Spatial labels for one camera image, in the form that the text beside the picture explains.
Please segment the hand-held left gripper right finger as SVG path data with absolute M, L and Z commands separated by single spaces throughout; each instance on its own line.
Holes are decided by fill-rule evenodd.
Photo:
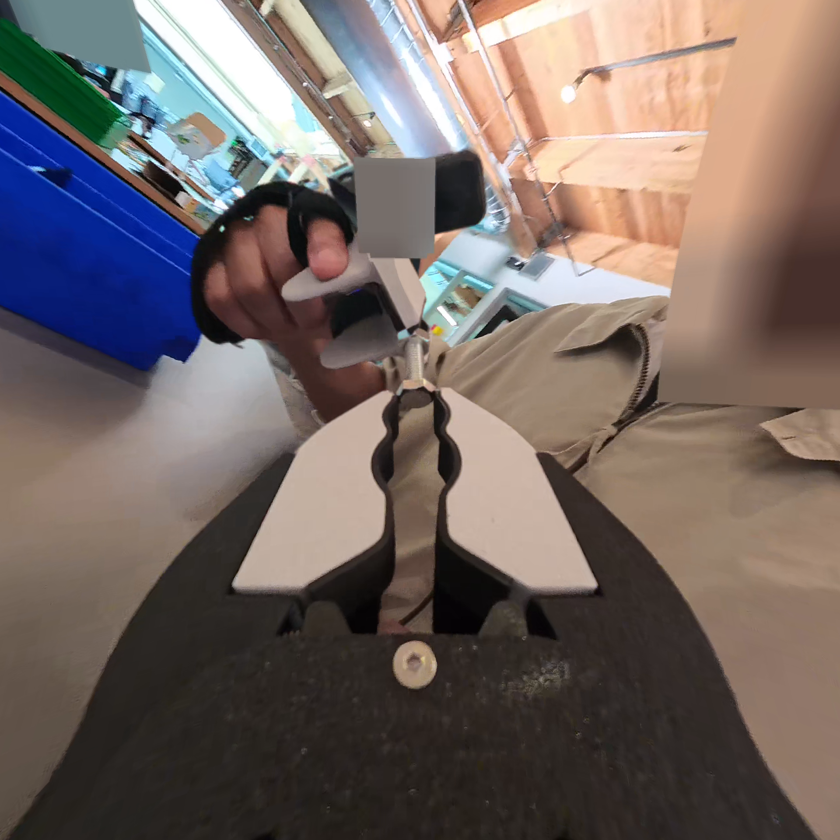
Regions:
M 434 400 L 444 480 L 435 543 L 436 615 L 481 623 L 498 603 L 589 596 L 598 583 L 550 482 L 518 431 L 455 391 Z

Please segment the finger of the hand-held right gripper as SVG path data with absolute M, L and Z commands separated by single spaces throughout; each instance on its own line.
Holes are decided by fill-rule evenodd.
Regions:
M 364 362 L 379 363 L 403 350 L 399 332 L 387 316 L 370 316 L 352 323 L 320 353 L 321 365 L 332 371 Z
M 402 257 L 372 257 L 386 299 L 386 309 L 397 330 L 414 332 L 424 321 L 427 294 L 413 262 Z

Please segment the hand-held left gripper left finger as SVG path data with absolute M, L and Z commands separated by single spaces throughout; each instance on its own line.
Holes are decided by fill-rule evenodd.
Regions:
M 335 604 L 377 628 L 396 565 L 393 502 L 399 396 L 374 395 L 322 426 L 288 469 L 232 581 L 237 595 L 281 595 L 304 613 Z

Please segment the blue divided storage bin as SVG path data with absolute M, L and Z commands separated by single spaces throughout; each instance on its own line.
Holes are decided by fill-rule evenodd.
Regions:
M 186 362 L 198 237 L 2 94 L 2 308 L 140 371 Z

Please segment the person's right forearm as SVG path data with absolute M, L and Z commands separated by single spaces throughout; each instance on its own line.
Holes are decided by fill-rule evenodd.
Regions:
M 280 343 L 262 341 L 280 396 L 294 427 L 308 431 L 386 390 L 382 368 L 362 362 L 337 370 L 324 366 L 327 340 L 307 334 Z

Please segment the person's right hand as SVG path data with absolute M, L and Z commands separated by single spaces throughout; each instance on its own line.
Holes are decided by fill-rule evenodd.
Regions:
M 209 311 L 243 340 L 276 345 L 288 358 L 317 358 L 329 340 L 330 315 L 321 298 L 289 303 L 281 295 L 303 266 L 290 247 L 288 212 L 263 206 L 223 234 L 220 256 L 203 283 Z

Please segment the tan document stand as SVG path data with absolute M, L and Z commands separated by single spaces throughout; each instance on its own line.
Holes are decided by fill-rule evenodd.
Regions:
M 176 120 L 165 132 L 190 161 L 200 161 L 212 154 L 227 139 L 225 132 L 200 112 Z

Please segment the brown wooden table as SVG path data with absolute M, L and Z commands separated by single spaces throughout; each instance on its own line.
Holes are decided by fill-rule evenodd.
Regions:
M 147 200 L 170 215 L 180 225 L 191 230 L 195 235 L 203 234 L 204 228 L 193 217 L 185 213 L 180 206 L 163 196 L 151 184 L 116 162 L 105 150 L 90 141 L 83 133 L 50 110 L 5 73 L 1 73 L 1 89 L 7 99 L 16 101 L 21 109 L 27 110 L 43 124 L 49 126 L 53 133 L 63 137 L 64 141 L 78 148 L 87 157 L 97 161 L 101 167 L 109 170 L 136 192 L 143 194 Z

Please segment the green storage bin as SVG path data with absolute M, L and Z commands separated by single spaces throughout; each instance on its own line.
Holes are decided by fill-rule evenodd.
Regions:
M 126 141 L 130 118 L 65 61 L 13 23 L 1 22 L 1 71 L 89 141 L 113 150 Z

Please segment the silver ventilation duct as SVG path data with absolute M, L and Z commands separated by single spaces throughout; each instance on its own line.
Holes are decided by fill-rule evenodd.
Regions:
M 369 1 L 376 23 L 398 62 L 453 150 L 475 151 L 485 171 L 487 232 L 505 235 L 515 253 L 526 259 L 538 250 L 507 170 L 499 162 L 486 132 L 469 108 L 450 69 L 448 52 L 428 26 L 419 2 Z

